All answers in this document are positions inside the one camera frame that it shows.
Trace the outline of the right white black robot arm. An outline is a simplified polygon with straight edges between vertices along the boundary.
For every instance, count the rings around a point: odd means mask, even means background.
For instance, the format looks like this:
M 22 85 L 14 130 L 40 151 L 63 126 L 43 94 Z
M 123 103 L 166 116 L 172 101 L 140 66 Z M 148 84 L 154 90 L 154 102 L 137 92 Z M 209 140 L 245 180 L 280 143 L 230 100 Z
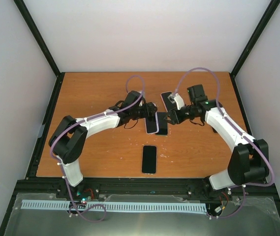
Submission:
M 202 85 L 188 87 L 187 92 L 189 105 L 178 93 L 161 95 L 167 110 L 166 121 L 176 125 L 199 118 L 200 125 L 211 126 L 231 150 L 227 168 L 204 179 L 205 194 L 236 186 L 260 185 L 271 174 L 266 141 L 244 131 L 217 100 L 207 98 Z

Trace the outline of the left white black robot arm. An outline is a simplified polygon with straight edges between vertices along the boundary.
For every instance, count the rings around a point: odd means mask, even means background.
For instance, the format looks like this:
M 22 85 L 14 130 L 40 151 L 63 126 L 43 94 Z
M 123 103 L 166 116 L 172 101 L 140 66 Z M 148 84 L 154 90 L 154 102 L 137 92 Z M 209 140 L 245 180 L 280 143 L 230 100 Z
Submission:
M 49 140 L 50 155 L 57 160 L 62 177 L 68 183 L 67 191 L 79 198 L 85 192 L 79 157 L 85 140 L 107 129 L 126 125 L 130 120 L 156 118 L 157 106 L 146 102 L 143 92 L 130 91 L 124 100 L 118 101 L 102 113 L 85 118 L 65 116 Z

